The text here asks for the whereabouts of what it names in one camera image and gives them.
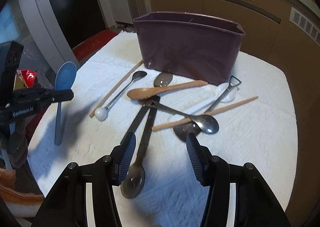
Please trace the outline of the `wooden spoon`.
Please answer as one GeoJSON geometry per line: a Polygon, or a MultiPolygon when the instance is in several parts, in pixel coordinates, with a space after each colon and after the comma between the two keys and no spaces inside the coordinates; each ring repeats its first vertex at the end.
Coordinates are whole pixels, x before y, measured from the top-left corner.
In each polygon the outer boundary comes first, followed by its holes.
{"type": "Polygon", "coordinates": [[[144,100],[164,92],[184,90],[184,89],[195,88],[195,87],[203,87],[205,85],[208,85],[208,83],[205,81],[197,80],[197,81],[181,83],[181,84],[171,85],[166,87],[136,88],[128,91],[127,96],[131,100],[144,100]]]}

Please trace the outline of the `long wooden chopstick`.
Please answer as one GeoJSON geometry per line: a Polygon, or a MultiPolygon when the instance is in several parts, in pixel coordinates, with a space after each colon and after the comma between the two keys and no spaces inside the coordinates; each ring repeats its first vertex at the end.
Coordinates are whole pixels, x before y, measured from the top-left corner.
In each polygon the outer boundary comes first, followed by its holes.
{"type": "Polygon", "coordinates": [[[104,98],[96,105],[95,109],[89,114],[90,118],[94,117],[94,112],[97,108],[101,107],[106,100],[130,77],[130,75],[137,69],[139,68],[144,61],[141,59],[131,70],[129,70],[124,77],[120,79],[120,81],[104,96],[104,98]]]}

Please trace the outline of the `red snack package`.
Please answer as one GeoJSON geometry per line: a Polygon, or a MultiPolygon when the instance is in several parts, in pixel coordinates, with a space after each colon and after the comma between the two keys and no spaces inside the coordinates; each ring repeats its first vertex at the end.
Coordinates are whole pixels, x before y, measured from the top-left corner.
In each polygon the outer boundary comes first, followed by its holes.
{"type": "Polygon", "coordinates": [[[16,74],[27,88],[32,88],[34,86],[34,83],[36,82],[35,71],[29,70],[29,69],[23,69],[23,70],[17,70],[16,74]]]}

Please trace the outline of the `purple plastic utensil caddy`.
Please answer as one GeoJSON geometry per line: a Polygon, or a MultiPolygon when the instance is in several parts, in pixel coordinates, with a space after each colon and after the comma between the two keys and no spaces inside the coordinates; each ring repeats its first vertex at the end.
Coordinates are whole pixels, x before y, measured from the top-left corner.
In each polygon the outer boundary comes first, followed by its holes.
{"type": "Polygon", "coordinates": [[[147,69],[227,82],[245,32],[237,22],[188,12],[151,12],[133,21],[147,69]]]}

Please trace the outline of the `blue plastic spoon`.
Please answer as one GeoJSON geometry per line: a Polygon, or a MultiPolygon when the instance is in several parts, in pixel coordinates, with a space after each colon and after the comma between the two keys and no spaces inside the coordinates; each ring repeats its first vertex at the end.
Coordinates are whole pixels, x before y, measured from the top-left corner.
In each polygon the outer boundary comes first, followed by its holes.
{"type": "MultiPolygon", "coordinates": [[[[75,63],[65,62],[58,70],[55,79],[55,90],[71,89],[76,78],[77,67],[75,63]]],[[[56,146],[61,145],[61,102],[57,104],[56,122],[55,122],[55,139],[56,146]]]]}

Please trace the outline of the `short wooden chopstick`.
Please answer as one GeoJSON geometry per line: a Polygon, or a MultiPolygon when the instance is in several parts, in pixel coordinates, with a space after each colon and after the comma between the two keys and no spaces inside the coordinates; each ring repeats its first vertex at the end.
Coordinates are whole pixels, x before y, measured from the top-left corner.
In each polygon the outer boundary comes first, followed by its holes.
{"type": "MultiPolygon", "coordinates": [[[[240,107],[242,105],[245,105],[245,104],[248,104],[250,102],[253,102],[253,101],[257,100],[258,98],[259,98],[258,96],[251,97],[251,98],[248,98],[246,100],[243,100],[243,101],[240,101],[240,102],[237,102],[237,103],[233,103],[233,104],[227,105],[227,106],[222,107],[222,108],[218,108],[218,109],[214,109],[212,111],[205,112],[204,115],[221,114],[221,113],[227,112],[229,110],[235,109],[237,107],[240,107]]],[[[153,132],[157,132],[157,131],[161,131],[163,129],[173,128],[175,126],[183,125],[183,124],[186,124],[188,122],[191,122],[191,119],[182,119],[182,120],[179,120],[179,121],[168,122],[166,124],[153,126],[152,127],[152,131],[153,132]]]]}

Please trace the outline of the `red floor mat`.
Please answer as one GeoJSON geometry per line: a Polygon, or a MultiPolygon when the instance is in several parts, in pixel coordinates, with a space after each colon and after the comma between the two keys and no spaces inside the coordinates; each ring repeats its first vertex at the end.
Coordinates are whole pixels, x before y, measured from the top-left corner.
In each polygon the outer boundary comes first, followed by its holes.
{"type": "Polygon", "coordinates": [[[117,33],[110,30],[101,31],[73,48],[72,51],[76,59],[80,62],[89,55],[96,53],[117,35],[117,33]]]}

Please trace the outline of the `metal spoon white ball handle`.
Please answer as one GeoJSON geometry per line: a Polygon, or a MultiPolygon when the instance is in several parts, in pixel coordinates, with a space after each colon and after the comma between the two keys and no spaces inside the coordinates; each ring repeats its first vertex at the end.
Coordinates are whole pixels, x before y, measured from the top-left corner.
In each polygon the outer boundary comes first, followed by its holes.
{"type": "Polygon", "coordinates": [[[126,85],[107,105],[105,105],[104,107],[98,107],[95,111],[94,111],[94,116],[99,120],[99,121],[104,121],[107,116],[108,116],[108,112],[109,110],[116,104],[116,102],[121,98],[121,96],[125,93],[126,90],[129,89],[129,87],[135,83],[136,81],[146,77],[148,73],[145,71],[137,71],[133,74],[132,78],[131,78],[131,82],[126,85]]]}

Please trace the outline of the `white plastic spoon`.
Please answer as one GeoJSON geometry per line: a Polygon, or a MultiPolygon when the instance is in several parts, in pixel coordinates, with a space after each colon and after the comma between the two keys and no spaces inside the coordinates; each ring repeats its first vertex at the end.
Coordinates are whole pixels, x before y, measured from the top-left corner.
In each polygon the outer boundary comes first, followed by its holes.
{"type": "Polygon", "coordinates": [[[215,89],[214,97],[209,98],[197,104],[191,108],[188,108],[185,113],[188,114],[195,114],[198,111],[211,111],[212,109],[216,108],[219,103],[228,103],[235,99],[237,87],[241,83],[233,84],[233,83],[222,83],[218,85],[215,89]]]}

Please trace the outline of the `black handled slotted spoon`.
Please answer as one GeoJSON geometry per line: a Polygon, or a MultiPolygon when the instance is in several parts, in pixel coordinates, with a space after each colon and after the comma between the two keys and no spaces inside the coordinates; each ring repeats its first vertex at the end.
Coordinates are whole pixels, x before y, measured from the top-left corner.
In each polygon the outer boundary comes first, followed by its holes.
{"type": "Polygon", "coordinates": [[[135,198],[141,192],[145,183],[143,159],[149,145],[152,127],[155,122],[157,110],[150,108],[139,144],[136,161],[130,166],[126,179],[121,183],[122,195],[127,199],[135,198]]]}

